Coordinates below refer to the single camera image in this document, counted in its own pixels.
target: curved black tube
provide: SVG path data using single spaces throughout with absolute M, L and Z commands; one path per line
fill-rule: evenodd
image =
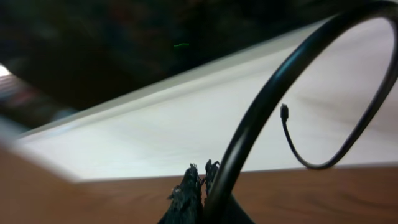
M 387 19 L 394 28 L 394 51 L 390 66 L 376 96 L 343 144 L 343 151 L 340 152 L 347 152 L 350 149 L 372 120 L 397 79 L 398 6 L 393 2 L 372 2 L 334 17 L 308 37 L 271 76 L 244 115 L 221 161 L 215 184 L 211 188 L 204 207 L 204 223 L 220 222 L 232 188 L 252 145 L 274 108 L 297 77 L 342 33 L 360 22 L 377 17 Z M 341 157 L 336 157 L 333 162 L 337 162 Z

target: green light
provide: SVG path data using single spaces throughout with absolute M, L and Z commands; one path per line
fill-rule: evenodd
M 181 47 L 181 46 L 189 46 L 189 44 L 182 43 L 182 44 L 177 44 L 177 45 L 174 45 L 174 47 Z

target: white wall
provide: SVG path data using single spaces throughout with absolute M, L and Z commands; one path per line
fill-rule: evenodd
M 317 26 L 45 126 L 21 138 L 15 150 L 77 181 L 182 175 L 190 162 L 204 173 L 209 158 L 221 160 L 267 79 Z M 386 21 L 361 24 L 331 45 L 289 90 L 282 102 L 289 105 L 290 134 L 304 158 L 325 162 L 341 146 L 380 84 L 392 45 Z M 397 88 L 340 164 L 398 161 Z M 298 167 L 277 108 L 243 170 Z

